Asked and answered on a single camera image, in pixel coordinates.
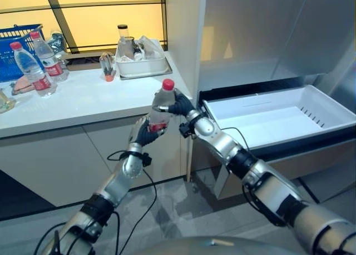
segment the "bottle label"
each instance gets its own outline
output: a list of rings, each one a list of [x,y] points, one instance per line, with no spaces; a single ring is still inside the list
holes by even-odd
[[[46,58],[46,59],[41,59],[41,62],[43,64],[43,66],[45,67],[46,72],[50,76],[59,76],[60,74],[63,73],[63,70],[55,56],[52,56],[52,57]]]
[[[157,132],[163,128],[167,127],[167,123],[156,123],[156,124],[150,124],[149,125],[149,131],[150,132]]]
[[[46,76],[44,76],[42,79],[37,80],[32,83],[35,90],[40,91],[40,90],[45,90],[47,88],[51,87],[50,80]]]

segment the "white drawer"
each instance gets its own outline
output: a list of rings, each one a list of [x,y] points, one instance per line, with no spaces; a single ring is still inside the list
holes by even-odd
[[[356,125],[356,115],[313,86],[204,101],[221,129],[235,127],[259,149]],[[246,148],[240,133],[225,129]]]

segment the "open drawer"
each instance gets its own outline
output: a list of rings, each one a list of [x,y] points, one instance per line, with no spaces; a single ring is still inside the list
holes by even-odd
[[[354,156],[356,115],[313,86],[203,104],[222,130],[246,148],[238,128],[256,157],[289,178],[341,163],[337,157],[344,151]],[[218,198],[241,191],[237,178],[232,178],[236,185],[229,178],[222,168],[215,186]]]

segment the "gray floor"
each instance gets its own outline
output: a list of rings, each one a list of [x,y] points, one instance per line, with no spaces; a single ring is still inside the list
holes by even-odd
[[[137,226],[123,254],[142,250],[163,240],[187,236],[257,239],[303,254],[288,229],[272,226],[261,214],[243,203],[241,197],[217,201],[212,194],[215,182],[212,170],[199,171],[192,180],[186,183],[183,179],[177,179],[157,185],[157,202]],[[300,189],[308,200],[312,200],[302,187]],[[152,187],[139,189],[130,192],[118,207],[121,217],[120,248],[153,197]],[[322,204],[355,222],[354,188]],[[33,254],[41,235],[50,226],[68,220],[80,207],[0,222],[0,254]],[[95,244],[97,254],[114,254],[115,219],[114,216],[110,218],[108,227]]]

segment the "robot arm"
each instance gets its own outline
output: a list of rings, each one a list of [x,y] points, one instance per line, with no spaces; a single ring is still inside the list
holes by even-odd
[[[173,106],[154,106],[183,115],[184,137],[201,139],[230,173],[242,181],[261,213],[276,226],[288,226],[310,254],[356,253],[355,226],[325,208],[302,199],[298,189],[261,159],[255,158],[217,124],[196,110],[178,90]]]
[[[80,255],[95,254],[92,244],[97,241],[111,214],[127,194],[132,180],[141,174],[143,166],[151,163],[148,154],[142,152],[143,146],[164,133],[164,130],[148,132],[148,124],[146,116],[136,122],[127,149],[121,154],[113,174],[60,230],[57,238],[60,253],[55,252],[58,241],[53,239],[42,254],[64,255],[70,250]]]

